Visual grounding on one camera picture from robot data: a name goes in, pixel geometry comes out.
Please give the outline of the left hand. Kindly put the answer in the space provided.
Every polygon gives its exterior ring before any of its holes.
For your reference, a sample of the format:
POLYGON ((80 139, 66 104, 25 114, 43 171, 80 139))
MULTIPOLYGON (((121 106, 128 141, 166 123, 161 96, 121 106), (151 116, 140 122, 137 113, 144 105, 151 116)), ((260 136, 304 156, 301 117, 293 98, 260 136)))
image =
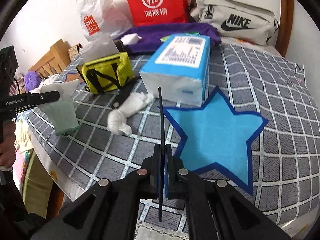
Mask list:
POLYGON ((3 142, 1 143, 1 166, 11 168, 16 160, 15 147, 15 129, 16 124, 12 120, 7 120, 3 124, 3 142))

